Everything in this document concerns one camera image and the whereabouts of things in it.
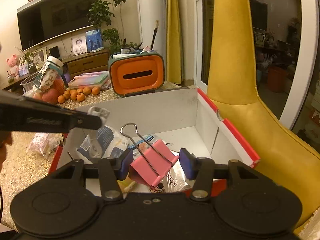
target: metal clip handle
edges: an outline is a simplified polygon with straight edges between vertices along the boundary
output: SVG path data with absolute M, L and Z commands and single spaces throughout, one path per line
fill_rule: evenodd
M 133 122 L 126 123 L 124 126 L 121 127 L 120 133 L 121 133 L 123 136 L 129 138 L 129 139 L 132 141 L 132 143 L 134 144 L 134 146 L 136 147 L 136 149 L 141 153 L 142 157 L 147 161 L 147 163 L 149 164 L 149 166 L 151 167 L 151 169 L 154 171 L 154 173 L 155 173 L 158 177 L 159 177 L 160 175 L 159 175 L 158 172 L 155 170 L 155 168 L 151 165 L 151 163 L 148 161 L 148 159 L 147 159 L 146 156 L 143 154 L 143 152 L 140 150 L 140 148 L 138 147 L 138 145 L 136 144 L 136 142 L 135 142 L 129 135 L 124 134 L 124 133 L 122 132 L 123 128 L 126 127 L 127 125 L 134 125 L 136 134 L 137 134 L 146 144 L 148 144 L 152 149 L 154 149 L 162 158 L 164 158 L 166 161 L 168 161 L 168 162 L 171 164 L 171 167 L 173 167 L 174 164 L 173 164 L 170 160 L 168 160 L 166 157 L 164 157 L 156 148 L 154 148 L 145 138 L 143 138 L 143 137 L 138 133 L 137 125 L 136 125 L 135 123 L 133 123 Z

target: orange bucket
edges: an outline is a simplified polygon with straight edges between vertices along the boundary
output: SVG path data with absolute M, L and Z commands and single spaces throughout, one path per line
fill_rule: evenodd
M 268 89 L 275 93 L 283 92 L 286 76 L 287 72 L 284 69 L 276 66 L 269 67 L 267 80 Z

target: picture frame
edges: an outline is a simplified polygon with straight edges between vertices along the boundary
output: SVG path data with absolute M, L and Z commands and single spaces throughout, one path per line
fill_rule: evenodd
M 88 51 L 96 51 L 103 47 L 101 30 L 92 30 L 86 32 L 87 49 Z
M 87 42 L 85 35 L 78 36 L 72 39 L 73 55 L 79 55 L 87 52 Z
M 36 65 L 36 68 L 38 69 L 43 66 L 46 60 L 47 60 L 47 49 L 46 47 L 43 47 L 35 53 L 35 56 L 33 58 L 33 63 Z
M 29 65 L 27 63 L 19 65 L 19 76 L 22 77 L 29 73 Z
M 264 37 L 262 33 L 253 32 L 254 35 L 254 43 L 258 46 L 264 46 Z

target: pink stuffed pig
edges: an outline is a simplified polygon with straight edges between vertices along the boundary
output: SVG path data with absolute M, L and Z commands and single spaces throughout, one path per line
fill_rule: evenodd
M 19 77 L 19 56 L 12 55 L 12 57 L 7 58 L 7 64 L 10 67 L 10 74 L 17 79 Z

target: beige tablecloth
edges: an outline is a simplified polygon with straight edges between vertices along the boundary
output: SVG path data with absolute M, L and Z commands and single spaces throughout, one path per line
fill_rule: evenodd
M 179 88 L 178 85 L 165 82 L 159 89 L 169 90 Z M 79 106 L 94 105 L 103 101 L 114 100 L 121 96 L 112 89 L 101 91 L 99 95 L 88 95 L 82 102 L 71 99 L 60 106 L 75 109 Z M 13 144 L 7 146 L 7 160 L 3 163 L 0 173 L 0 185 L 3 194 L 4 208 L 1 223 L 9 228 L 17 230 L 10 215 L 10 204 L 15 195 L 34 184 L 48 174 L 53 155 L 45 159 L 36 152 L 27 151 L 35 133 L 12 132 Z

